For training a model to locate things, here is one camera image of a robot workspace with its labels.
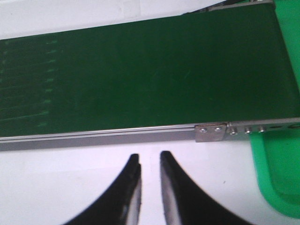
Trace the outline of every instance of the white surface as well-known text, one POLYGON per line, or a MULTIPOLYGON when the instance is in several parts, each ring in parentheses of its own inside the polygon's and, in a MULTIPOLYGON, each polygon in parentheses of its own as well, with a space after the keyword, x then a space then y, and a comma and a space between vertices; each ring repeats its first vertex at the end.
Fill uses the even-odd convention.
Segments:
POLYGON ((0 0, 0 39, 180 15, 221 0, 0 0))
MULTIPOLYGON (((218 0, 0 0, 0 39, 180 15, 218 0)), ((152 142, 0 152, 0 225, 57 225, 110 185, 132 153, 142 164, 140 225, 165 224, 159 154, 170 150, 217 201, 262 225, 300 225, 261 196, 248 140, 152 142)))
POLYGON ((209 195, 258 225, 298 225, 261 196, 248 140, 149 142, 0 152, 0 224, 57 225, 110 185, 132 153, 142 164, 140 225, 165 224, 159 154, 169 150, 209 195))

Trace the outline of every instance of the hole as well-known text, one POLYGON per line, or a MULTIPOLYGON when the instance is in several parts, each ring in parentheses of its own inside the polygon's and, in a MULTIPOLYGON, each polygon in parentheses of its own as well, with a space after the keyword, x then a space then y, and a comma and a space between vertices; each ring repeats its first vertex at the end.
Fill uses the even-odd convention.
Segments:
POLYGON ((282 128, 282 126, 272 126, 272 127, 270 127, 270 128, 272 128, 272 129, 277 129, 277 128, 282 128))
POLYGON ((300 128, 300 123, 297 123, 297 124, 293 124, 293 125, 290 125, 288 126, 290 129, 297 129, 297 128, 300 128))

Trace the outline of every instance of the screw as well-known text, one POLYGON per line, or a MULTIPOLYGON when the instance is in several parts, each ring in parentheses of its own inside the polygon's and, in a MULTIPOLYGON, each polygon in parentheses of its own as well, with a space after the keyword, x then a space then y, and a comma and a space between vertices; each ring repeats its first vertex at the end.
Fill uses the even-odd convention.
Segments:
POLYGON ((221 127, 217 127, 217 128, 215 129, 216 132, 219 132, 219 131, 221 131, 221 130, 222 130, 221 127))
POLYGON ((206 133, 206 132, 207 132, 207 129, 206 129, 206 128, 201 128, 199 131, 200 131, 201 133, 206 133))
POLYGON ((237 135, 237 134, 238 134, 237 128, 236 128, 236 127, 232 127, 232 128, 230 129, 230 135, 237 135))
POLYGON ((251 127, 245 127, 245 134, 251 134, 252 128, 251 127))
POLYGON ((260 126, 259 127, 259 133, 265 133, 267 131, 266 127, 260 126))

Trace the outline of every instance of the metal bracket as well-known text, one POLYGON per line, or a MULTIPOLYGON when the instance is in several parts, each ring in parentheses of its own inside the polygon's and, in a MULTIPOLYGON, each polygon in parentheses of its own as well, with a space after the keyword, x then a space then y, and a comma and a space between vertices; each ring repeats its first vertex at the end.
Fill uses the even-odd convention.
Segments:
POLYGON ((267 131, 289 129, 300 129, 299 117, 273 120, 202 123, 195 125, 195 139, 196 142, 218 142, 224 140, 229 135, 249 135, 252 132, 265 133, 267 131))
POLYGON ((226 135, 227 124, 208 124, 195 126, 196 142, 218 142, 226 135))

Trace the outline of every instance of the green belt surface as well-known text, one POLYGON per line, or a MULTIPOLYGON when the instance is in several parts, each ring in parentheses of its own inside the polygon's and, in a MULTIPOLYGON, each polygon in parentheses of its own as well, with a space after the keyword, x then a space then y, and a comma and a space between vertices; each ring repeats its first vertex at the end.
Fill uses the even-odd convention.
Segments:
POLYGON ((272 4, 0 41, 0 136, 300 116, 272 4))

